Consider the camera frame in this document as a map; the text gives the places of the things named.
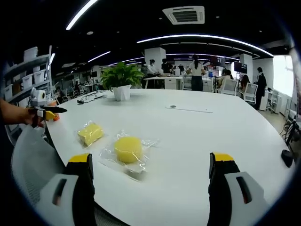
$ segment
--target woman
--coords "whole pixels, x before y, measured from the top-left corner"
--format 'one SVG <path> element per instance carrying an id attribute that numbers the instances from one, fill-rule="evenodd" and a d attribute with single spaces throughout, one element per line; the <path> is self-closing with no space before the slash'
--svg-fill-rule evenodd
<path id="1" fill-rule="evenodd" d="M 245 92 L 247 83 L 250 83 L 249 77 L 245 74 L 240 82 L 240 89 Z"/>
<path id="2" fill-rule="evenodd" d="M 264 77 L 262 68 L 259 67 L 257 68 L 258 71 L 258 81 L 255 83 L 258 85 L 257 87 L 257 91 L 256 91 L 256 104 L 255 104 L 255 109 L 258 110 L 260 107 L 260 103 L 261 103 L 261 98 L 264 96 L 265 93 L 265 88 L 267 86 L 267 81 Z"/>
<path id="3" fill-rule="evenodd" d="M 223 70 L 222 77 L 218 82 L 218 88 L 220 88 L 223 85 L 226 79 L 233 79 L 233 76 L 231 75 L 231 71 L 228 69 Z"/>
<path id="4" fill-rule="evenodd" d="M 192 56 L 193 62 L 189 65 L 187 74 L 192 74 L 191 89 L 193 91 L 203 91 L 202 75 L 205 74 L 203 65 L 198 61 L 198 56 Z"/>

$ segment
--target monitor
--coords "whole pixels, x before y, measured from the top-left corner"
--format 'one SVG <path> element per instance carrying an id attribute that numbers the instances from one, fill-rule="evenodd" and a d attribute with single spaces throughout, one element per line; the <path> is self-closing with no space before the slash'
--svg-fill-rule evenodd
<path id="1" fill-rule="evenodd" d="M 247 74 L 248 72 L 247 65 L 239 62 L 234 62 L 234 70 L 244 74 Z"/>
<path id="2" fill-rule="evenodd" d="M 218 56 L 212 56 L 210 60 L 211 65 L 214 66 L 220 66 L 220 67 L 225 67 L 225 58 L 223 57 L 218 57 Z"/>

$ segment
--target white chair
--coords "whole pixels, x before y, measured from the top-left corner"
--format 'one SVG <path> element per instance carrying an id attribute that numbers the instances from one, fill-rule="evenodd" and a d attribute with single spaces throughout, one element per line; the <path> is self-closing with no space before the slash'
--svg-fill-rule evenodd
<path id="1" fill-rule="evenodd" d="M 237 85 L 238 85 L 237 80 L 224 79 L 222 83 L 222 87 L 220 89 L 217 89 L 217 93 L 236 96 Z"/>
<path id="2" fill-rule="evenodd" d="M 277 90 L 273 90 L 271 98 L 268 99 L 268 107 L 266 110 L 270 110 L 272 113 L 275 112 L 278 104 L 278 96 L 279 92 Z"/>
<path id="3" fill-rule="evenodd" d="M 242 94 L 244 101 L 255 104 L 256 103 L 256 91 L 258 85 L 247 83 L 245 92 L 239 91 Z"/>

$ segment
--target desk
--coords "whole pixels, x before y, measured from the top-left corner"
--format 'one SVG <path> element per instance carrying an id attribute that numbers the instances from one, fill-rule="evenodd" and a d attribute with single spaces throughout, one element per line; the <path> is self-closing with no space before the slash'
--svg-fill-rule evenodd
<path id="1" fill-rule="evenodd" d="M 280 154 L 287 149 L 273 126 L 239 97 L 166 89 L 131 89 L 131 99 L 106 99 L 60 106 L 68 112 L 47 126 L 64 164 L 77 154 L 93 155 L 95 202 L 131 226 L 207 225 L 209 218 L 209 155 L 228 153 L 241 171 L 264 189 L 271 205 L 294 170 Z M 204 109 L 200 113 L 167 109 Z M 83 149 L 74 132 L 88 120 L 102 126 L 105 136 Z M 141 138 L 160 139 L 150 150 L 145 178 L 137 182 L 98 162 L 99 151 L 121 130 Z"/>
<path id="2" fill-rule="evenodd" d="M 170 77 L 152 77 L 144 79 L 146 80 L 145 88 L 149 84 L 149 80 L 164 80 L 165 89 L 182 89 L 182 76 L 170 76 Z"/>

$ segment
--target chair backrest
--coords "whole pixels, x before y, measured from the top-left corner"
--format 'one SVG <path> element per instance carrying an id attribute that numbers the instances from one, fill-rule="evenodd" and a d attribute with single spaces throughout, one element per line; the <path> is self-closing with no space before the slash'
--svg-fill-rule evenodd
<path id="1" fill-rule="evenodd" d="M 42 138 L 42 132 L 28 125 L 16 142 L 11 170 L 27 201 L 35 206 L 42 188 L 55 174 L 63 172 L 64 164 L 56 150 Z"/>
<path id="2" fill-rule="evenodd" d="M 248 83 L 246 84 L 245 94 L 255 96 L 255 95 L 256 95 L 257 88 L 258 88 L 258 85 L 252 84 L 252 83 L 249 83 L 249 82 L 248 82 Z"/>
<path id="3" fill-rule="evenodd" d="M 273 103 L 277 103 L 279 92 L 277 90 L 273 90 L 271 101 Z"/>
<path id="4" fill-rule="evenodd" d="M 232 79 L 225 79 L 222 85 L 222 93 L 224 94 L 232 94 L 236 93 L 238 81 Z"/>

